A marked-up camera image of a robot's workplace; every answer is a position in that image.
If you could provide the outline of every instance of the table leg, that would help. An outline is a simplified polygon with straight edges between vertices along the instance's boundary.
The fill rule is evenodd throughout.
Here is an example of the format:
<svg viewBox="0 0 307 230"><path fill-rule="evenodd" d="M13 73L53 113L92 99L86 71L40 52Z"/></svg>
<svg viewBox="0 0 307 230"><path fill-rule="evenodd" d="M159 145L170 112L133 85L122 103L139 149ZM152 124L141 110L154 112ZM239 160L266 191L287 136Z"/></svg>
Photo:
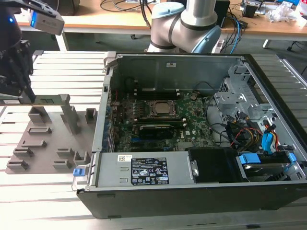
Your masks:
<svg viewBox="0 0 307 230"><path fill-rule="evenodd" d="M62 32L61 35L56 35L56 39L58 42L58 46L60 51L68 51L68 45L67 45L67 40L64 32Z"/></svg>
<svg viewBox="0 0 307 230"><path fill-rule="evenodd" d="M272 41L272 40L268 40L268 39L265 40L265 42L263 43L263 46L262 46L262 47L263 47L264 49L269 48L269 45L270 45L271 41Z"/></svg>
<svg viewBox="0 0 307 230"><path fill-rule="evenodd" d="M94 40L96 43L100 43L100 34L94 34Z"/></svg>

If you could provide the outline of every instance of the white plastic bag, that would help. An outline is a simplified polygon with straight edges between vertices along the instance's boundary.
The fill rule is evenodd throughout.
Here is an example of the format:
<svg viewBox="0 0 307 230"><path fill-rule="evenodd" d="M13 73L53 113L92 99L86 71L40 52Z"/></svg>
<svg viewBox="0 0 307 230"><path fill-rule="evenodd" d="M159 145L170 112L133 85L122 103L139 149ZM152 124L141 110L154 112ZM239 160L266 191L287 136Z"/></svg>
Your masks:
<svg viewBox="0 0 307 230"><path fill-rule="evenodd" d="M265 14L267 19L272 22L279 22L279 21L289 21L288 15L293 10L287 7L287 3L283 1L275 10L269 11Z"/></svg>

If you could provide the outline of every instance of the cpu socket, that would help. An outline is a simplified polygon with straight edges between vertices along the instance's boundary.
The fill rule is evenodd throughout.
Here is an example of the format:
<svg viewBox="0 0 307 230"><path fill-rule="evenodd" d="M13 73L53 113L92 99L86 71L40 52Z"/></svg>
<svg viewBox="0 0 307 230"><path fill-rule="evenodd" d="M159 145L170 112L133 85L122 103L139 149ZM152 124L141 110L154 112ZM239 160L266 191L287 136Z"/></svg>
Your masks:
<svg viewBox="0 0 307 230"><path fill-rule="evenodd" d="M147 104L150 108L147 117L178 117L174 101L149 101Z"/></svg>

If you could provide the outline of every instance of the white label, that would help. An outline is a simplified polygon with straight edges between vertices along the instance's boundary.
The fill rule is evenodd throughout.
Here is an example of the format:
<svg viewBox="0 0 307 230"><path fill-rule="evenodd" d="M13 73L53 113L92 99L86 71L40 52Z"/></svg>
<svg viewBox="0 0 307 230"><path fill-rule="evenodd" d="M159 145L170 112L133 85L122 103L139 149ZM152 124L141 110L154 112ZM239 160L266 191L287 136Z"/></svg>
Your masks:
<svg viewBox="0 0 307 230"><path fill-rule="evenodd" d="M176 68L176 62L167 62L166 67L167 68Z"/></svg>
<svg viewBox="0 0 307 230"><path fill-rule="evenodd" d="M6 104L20 104L18 100L3 100Z"/></svg>
<svg viewBox="0 0 307 230"><path fill-rule="evenodd" d="M131 161L132 155L118 155L117 161L119 162L125 162L125 161Z"/></svg>
<svg viewBox="0 0 307 230"><path fill-rule="evenodd" d="M156 177L157 181L167 181L168 177L167 176L160 176L160 177Z"/></svg>

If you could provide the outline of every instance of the floor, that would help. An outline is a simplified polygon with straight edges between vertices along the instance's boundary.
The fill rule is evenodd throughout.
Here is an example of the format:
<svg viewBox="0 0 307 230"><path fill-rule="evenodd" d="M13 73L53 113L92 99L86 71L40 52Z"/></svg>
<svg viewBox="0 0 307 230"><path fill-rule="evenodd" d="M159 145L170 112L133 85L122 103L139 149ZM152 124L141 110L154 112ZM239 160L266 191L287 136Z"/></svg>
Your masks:
<svg viewBox="0 0 307 230"><path fill-rule="evenodd" d="M59 50L57 42L51 35L44 32L23 32L23 39L31 41L31 51L34 50ZM132 40L129 34L100 34L100 43L95 43L94 34L66 33L70 51L119 51L143 52L150 42L149 35L136 35ZM263 49L264 40L242 39L235 49L237 54L277 54L286 58L299 72L307 65L306 46L293 46L292 51L287 51L291 41L272 41L270 48Z"/></svg>

